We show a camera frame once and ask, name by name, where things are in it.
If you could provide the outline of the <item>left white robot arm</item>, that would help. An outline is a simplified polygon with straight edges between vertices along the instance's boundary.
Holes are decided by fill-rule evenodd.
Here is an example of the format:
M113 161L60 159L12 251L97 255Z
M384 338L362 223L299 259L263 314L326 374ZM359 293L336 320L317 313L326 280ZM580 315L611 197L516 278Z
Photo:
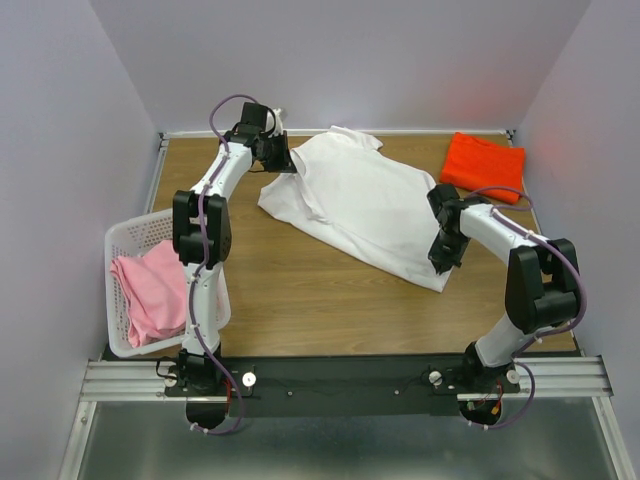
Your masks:
M244 101L240 120L222 133L213 126L214 116L235 99ZM235 382L216 356L219 331L226 325L218 318L218 300L232 245L229 200L255 163L266 173L297 171L279 114L255 98L225 98L211 111L209 124L219 141L218 153L204 176L191 189L176 191L172 200L172 245L187 281L186 337L178 378L187 378L201 395L214 393L222 378Z

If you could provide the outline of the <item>white t-shirt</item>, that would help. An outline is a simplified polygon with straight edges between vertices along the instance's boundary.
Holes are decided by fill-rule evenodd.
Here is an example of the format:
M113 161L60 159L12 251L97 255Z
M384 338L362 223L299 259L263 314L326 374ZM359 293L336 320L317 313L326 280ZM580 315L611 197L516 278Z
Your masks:
M428 258L439 224L427 172L381 154L376 137L333 126L292 149L293 174L263 187L273 218L410 283L442 292L449 276Z

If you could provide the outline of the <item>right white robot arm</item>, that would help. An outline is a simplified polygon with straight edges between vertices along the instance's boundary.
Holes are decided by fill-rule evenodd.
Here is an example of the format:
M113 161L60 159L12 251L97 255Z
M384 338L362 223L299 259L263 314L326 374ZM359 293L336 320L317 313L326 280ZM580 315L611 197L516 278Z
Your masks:
M428 253L436 273L459 267L472 240L507 268L504 315L469 344L456 369L457 380L480 392L533 343L582 319L587 302L576 250L566 239L550 240L525 229L485 198L461 197L451 184L437 185L427 199L439 225Z

